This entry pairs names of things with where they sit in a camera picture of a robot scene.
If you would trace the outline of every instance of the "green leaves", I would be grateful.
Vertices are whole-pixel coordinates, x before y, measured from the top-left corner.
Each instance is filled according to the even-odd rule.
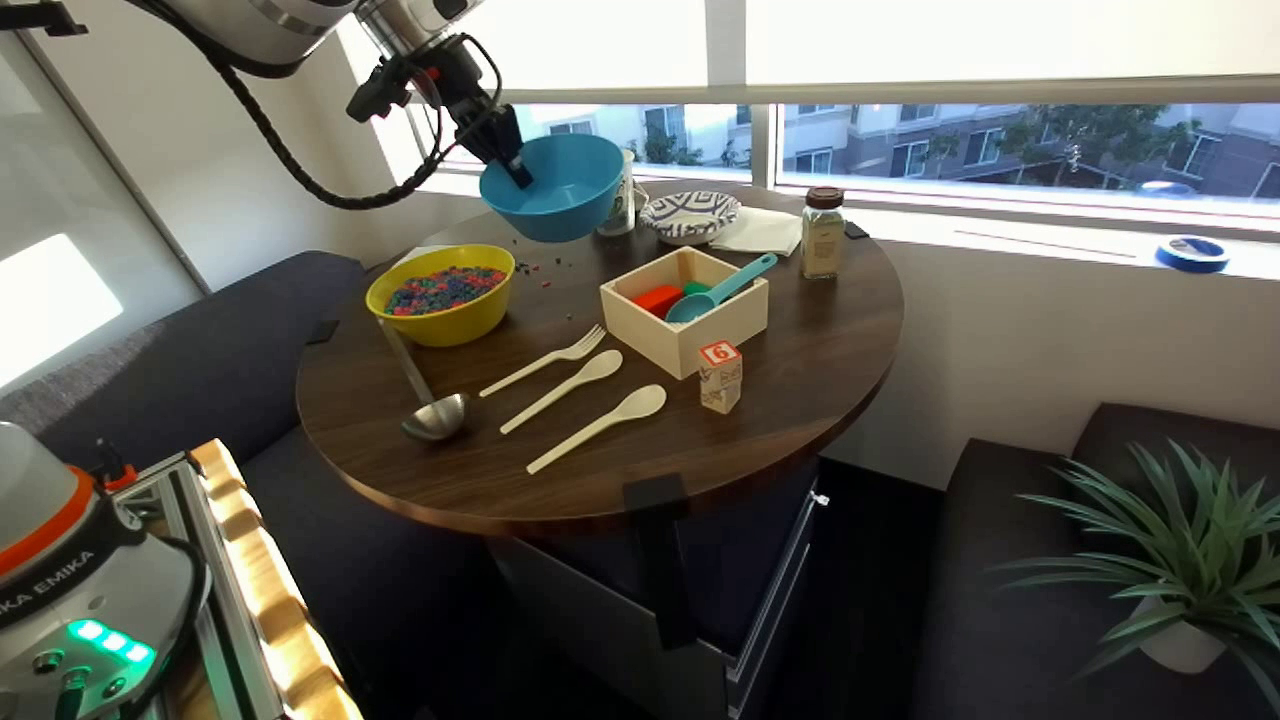
[[[1280,714],[1280,496],[1264,486],[1241,490],[1231,465],[1167,440],[1167,454],[1128,450],[1138,486],[1128,490],[1078,461],[1057,469],[1070,496],[1025,494],[1070,520],[1083,538],[1128,540],[1132,553],[1068,553],[1001,566],[1008,590],[1101,586],[1106,601],[1138,614],[1101,635],[1083,674],[1101,674],[1167,624],[1219,635]]]

